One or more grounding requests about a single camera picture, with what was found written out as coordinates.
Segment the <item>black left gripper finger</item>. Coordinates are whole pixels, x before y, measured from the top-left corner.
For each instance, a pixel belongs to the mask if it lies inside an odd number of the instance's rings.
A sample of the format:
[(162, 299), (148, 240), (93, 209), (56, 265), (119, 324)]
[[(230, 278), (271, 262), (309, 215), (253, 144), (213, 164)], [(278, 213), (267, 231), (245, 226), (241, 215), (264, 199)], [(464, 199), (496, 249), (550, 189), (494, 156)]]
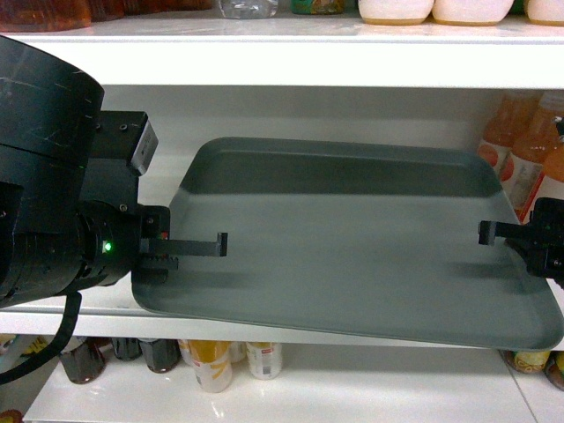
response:
[(228, 233), (218, 233), (216, 241), (141, 239), (141, 253), (155, 256), (212, 256), (227, 254)]
[(141, 268), (149, 271), (176, 271), (179, 267), (177, 257), (171, 256), (143, 256)]

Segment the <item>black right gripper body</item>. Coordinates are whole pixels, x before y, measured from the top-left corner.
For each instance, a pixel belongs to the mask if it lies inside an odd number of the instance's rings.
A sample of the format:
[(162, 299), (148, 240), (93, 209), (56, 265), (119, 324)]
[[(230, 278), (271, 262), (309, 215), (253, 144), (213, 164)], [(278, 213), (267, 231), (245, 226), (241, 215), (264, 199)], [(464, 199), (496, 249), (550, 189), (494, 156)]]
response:
[(536, 200), (530, 220), (506, 243), (523, 259), (529, 274), (563, 279), (563, 201), (551, 197)]

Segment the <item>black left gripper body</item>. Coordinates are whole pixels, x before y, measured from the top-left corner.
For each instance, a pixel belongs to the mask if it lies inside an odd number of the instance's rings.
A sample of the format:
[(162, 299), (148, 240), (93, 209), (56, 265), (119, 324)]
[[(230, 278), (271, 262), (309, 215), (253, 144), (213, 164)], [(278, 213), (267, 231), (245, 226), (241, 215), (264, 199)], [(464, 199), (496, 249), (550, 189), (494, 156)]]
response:
[(166, 239), (170, 231), (170, 211), (164, 206), (140, 204), (129, 213), (87, 201), (78, 217), (84, 244), (78, 286), (113, 285), (140, 263), (143, 239)]

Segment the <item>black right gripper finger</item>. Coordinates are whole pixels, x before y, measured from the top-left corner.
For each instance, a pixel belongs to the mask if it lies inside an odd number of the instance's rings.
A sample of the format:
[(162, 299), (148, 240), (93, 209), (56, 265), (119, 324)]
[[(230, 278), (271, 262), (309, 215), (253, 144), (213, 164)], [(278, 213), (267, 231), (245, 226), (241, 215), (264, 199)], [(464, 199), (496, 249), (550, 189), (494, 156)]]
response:
[(479, 244), (494, 245), (496, 238), (529, 240), (533, 231), (528, 226), (482, 220), (479, 223)]

